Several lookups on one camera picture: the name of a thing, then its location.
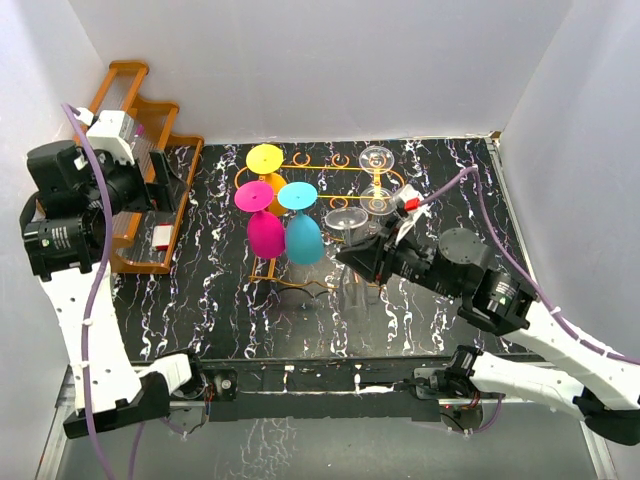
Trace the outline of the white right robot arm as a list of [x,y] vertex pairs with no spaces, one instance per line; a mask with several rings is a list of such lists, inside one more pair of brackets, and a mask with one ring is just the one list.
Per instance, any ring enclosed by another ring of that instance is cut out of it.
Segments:
[[587,337],[569,335],[533,288],[495,269],[494,255],[472,231],[445,231],[432,246],[398,240],[386,227],[336,255],[364,280],[379,286],[397,275],[461,303],[458,317],[485,333],[540,355],[549,367],[499,358],[460,345],[442,370],[417,370],[418,395],[515,396],[565,412],[617,444],[639,442],[639,368]]

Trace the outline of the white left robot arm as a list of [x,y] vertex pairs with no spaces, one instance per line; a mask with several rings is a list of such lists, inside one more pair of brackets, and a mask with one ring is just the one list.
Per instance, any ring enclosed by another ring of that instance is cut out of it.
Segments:
[[165,418],[171,396],[200,396],[207,376],[185,351],[136,371],[111,297],[112,219],[157,206],[136,164],[72,140],[30,150],[36,192],[19,219],[32,273],[55,309],[73,374],[75,404],[63,423],[70,439]]

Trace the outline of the clear champagne flute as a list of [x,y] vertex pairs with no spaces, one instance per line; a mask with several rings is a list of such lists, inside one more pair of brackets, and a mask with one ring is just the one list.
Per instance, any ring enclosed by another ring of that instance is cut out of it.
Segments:
[[343,246],[336,253],[336,260],[343,264],[337,292],[340,313],[350,323],[362,323],[369,314],[368,287],[358,275],[351,247],[353,234],[366,223],[368,214],[360,207],[342,207],[331,210],[324,220],[343,239]]

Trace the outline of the short clear wine glass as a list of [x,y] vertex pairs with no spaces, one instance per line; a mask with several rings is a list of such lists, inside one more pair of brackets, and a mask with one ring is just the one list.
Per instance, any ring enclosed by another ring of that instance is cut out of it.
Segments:
[[390,190],[371,184],[360,194],[360,207],[367,213],[368,219],[363,227],[365,234],[375,234],[384,221],[396,211],[396,201]]

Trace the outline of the pink plastic wine glass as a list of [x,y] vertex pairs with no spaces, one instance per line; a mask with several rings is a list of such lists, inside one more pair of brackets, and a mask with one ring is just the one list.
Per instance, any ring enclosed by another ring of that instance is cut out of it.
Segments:
[[280,219],[268,207],[274,199],[274,191],[266,182],[250,181],[236,191],[235,206],[251,215],[247,235],[254,254],[262,259],[273,259],[285,250],[285,230]]

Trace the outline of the blue plastic wine glass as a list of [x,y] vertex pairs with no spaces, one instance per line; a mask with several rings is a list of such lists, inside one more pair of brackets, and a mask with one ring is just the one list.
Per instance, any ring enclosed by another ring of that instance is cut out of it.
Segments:
[[312,265],[324,256],[324,242],[317,222],[306,210],[318,198],[316,188],[307,182],[292,182],[278,193],[281,206],[294,212],[285,229],[286,254],[297,265]]

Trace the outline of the orange plastic wine glass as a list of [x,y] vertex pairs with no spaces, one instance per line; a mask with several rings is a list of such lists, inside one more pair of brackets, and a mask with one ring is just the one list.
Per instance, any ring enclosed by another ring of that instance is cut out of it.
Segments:
[[254,146],[246,156],[246,166],[259,179],[271,186],[274,197],[268,211],[277,217],[287,212],[278,201],[279,191],[287,185],[286,180],[278,173],[284,162],[284,152],[281,148],[271,144]]

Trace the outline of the tall clear wine glass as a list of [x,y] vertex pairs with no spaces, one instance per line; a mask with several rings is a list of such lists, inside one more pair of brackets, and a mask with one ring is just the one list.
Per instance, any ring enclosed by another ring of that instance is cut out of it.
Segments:
[[383,146],[369,146],[358,157],[359,166],[369,173],[384,173],[393,168],[395,157]]

